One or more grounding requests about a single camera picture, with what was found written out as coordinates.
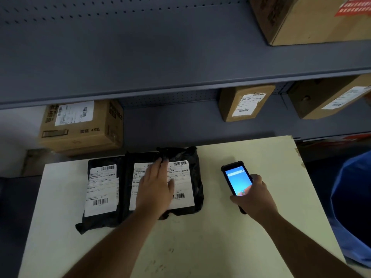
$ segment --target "metal shelf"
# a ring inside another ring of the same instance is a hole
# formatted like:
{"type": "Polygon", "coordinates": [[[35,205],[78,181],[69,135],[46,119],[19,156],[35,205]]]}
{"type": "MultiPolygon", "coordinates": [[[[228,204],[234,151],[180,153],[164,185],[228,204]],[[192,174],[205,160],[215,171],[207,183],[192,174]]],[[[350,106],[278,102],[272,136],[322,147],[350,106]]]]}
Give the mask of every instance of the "metal shelf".
{"type": "Polygon", "coordinates": [[[124,111],[124,147],[191,146],[292,135],[295,139],[371,131],[371,107],[360,99],[335,115],[301,120],[288,95],[272,95],[254,119],[225,123],[216,101],[192,102],[124,111]]]}
{"type": "Polygon", "coordinates": [[[371,41],[271,47],[245,2],[77,9],[0,24],[0,108],[371,72],[371,41]]]}

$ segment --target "red and white sticker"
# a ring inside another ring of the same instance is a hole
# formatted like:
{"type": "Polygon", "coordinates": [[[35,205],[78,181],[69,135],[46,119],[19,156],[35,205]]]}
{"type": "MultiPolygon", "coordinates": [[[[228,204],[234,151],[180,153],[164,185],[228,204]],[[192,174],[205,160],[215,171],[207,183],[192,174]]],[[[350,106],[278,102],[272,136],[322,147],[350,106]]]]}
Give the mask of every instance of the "red and white sticker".
{"type": "Polygon", "coordinates": [[[345,15],[371,15],[371,0],[347,0],[341,5],[336,17],[345,15]]]}

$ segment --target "white table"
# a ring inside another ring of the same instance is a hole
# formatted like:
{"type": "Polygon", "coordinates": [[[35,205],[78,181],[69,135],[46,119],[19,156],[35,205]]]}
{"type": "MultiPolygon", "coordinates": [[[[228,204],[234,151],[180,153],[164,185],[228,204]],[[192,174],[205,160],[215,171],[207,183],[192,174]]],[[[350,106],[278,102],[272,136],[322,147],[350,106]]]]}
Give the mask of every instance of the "white table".
{"type": "MultiPolygon", "coordinates": [[[[292,277],[265,230],[229,200],[222,165],[242,160],[262,175],[280,213],[344,261],[291,136],[198,147],[204,206],[194,215],[158,221],[132,277],[292,277]]],[[[20,278],[61,277],[110,228],[80,235],[88,160],[48,164],[20,278]]]]}

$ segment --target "hand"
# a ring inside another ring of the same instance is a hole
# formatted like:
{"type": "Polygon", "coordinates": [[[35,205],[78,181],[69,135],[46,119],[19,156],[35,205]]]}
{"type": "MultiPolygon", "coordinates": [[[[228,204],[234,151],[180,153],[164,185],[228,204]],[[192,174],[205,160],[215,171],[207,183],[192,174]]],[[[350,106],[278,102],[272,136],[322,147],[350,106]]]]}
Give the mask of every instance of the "hand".
{"type": "Polygon", "coordinates": [[[170,205],[174,194],[174,179],[167,182],[167,166],[169,160],[161,163],[157,159],[146,170],[138,187],[136,210],[145,210],[159,218],[170,205]]]}
{"type": "Polygon", "coordinates": [[[266,184],[259,175],[251,175],[253,184],[244,196],[230,197],[231,201],[239,205],[249,216],[258,223],[263,221],[272,213],[278,213],[277,206],[269,193],[266,184]]]}

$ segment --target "white wall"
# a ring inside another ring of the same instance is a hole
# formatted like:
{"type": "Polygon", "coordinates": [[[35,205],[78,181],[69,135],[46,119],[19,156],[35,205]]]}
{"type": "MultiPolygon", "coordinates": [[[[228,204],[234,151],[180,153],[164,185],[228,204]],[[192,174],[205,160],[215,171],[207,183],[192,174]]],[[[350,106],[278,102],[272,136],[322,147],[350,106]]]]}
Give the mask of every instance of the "white wall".
{"type": "Polygon", "coordinates": [[[28,149],[37,143],[45,106],[0,110],[0,176],[20,176],[28,149]]]}

